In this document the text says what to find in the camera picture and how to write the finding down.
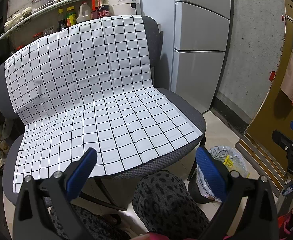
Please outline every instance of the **soy sauce bottle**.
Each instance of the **soy sauce bottle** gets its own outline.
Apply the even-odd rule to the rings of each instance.
[[[59,12],[59,17],[58,17],[58,19],[59,19],[59,31],[62,31],[62,30],[67,28],[67,24],[66,24],[66,20],[64,18],[63,9],[60,8],[58,12]]]

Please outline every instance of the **spice jar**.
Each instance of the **spice jar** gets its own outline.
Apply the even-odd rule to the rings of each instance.
[[[32,1],[32,12],[34,13],[37,11],[39,8],[43,6],[43,0],[33,0]]]
[[[26,19],[27,17],[29,17],[31,15],[32,15],[32,8],[31,7],[28,7],[22,11],[22,18],[23,19]],[[25,21],[24,24],[28,24],[30,21],[31,21],[31,19]]]
[[[12,24],[13,26],[18,24],[19,22],[21,22],[23,20],[22,18],[22,14],[17,13],[16,15],[13,16],[12,18]],[[21,25],[19,25],[18,27],[16,27],[16,30],[19,30],[21,28]]]
[[[33,35],[33,40],[35,41],[37,39],[40,39],[42,36],[43,36],[43,32],[37,33],[37,34]]]
[[[8,30],[10,30],[12,28],[12,26],[13,26],[12,22],[13,22],[13,20],[10,20],[5,23],[5,32],[7,32]]]

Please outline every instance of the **baseboard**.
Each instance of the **baseboard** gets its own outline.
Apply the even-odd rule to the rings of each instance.
[[[248,123],[238,116],[238,114],[236,114],[230,107],[217,97],[214,97],[210,111],[224,122],[224,124],[227,125],[239,138],[242,137],[248,127]]]

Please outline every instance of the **shelf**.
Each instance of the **shelf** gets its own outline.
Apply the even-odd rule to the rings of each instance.
[[[10,34],[12,32],[15,31],[15,29],[20,26],[20,25],[23,25],[26,21],[30,20],[30,19],[33,19],[33,18],[36,18],[48,11],[51,11],[51,10],[54,10],[58,7],[61,7],[63,5],[66,5],[66,4],[69,4],[69,3],[73,3],[73,2],[76,2],[76,1],[79,1],[79,0],[63,0],[63,1],[59,1],[59,2],[56,2],[56,1],[53,1],[51,3],[48,3],[47,5],[44,5],[42,6],[42,9],[40,8],[39,10],[35,11],[32,15],[30,15],[29,17],[25,18],[24,20],[22,20],[21,22],[19,22],[18,24],[16,24],[15,26],[13,26],[11,29],[9,29],[7,32],[5,33],[2,33],[0,35],[0,39],[3,40],[3,39],[6,39],[10,36]]]

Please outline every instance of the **leopard print pants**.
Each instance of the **leopard print pants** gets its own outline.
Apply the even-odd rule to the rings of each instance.
[[[149,232],[165,235],[171,240],[198,238],[209,223],[184,182],[168,171],[143,177],[136,187],[132,204]],[[130,239],[127,233],[108,224],[101,216],[75,205],[72,207],[93,239]],[[50,215],[59,236],[68,239],[53,207]]]

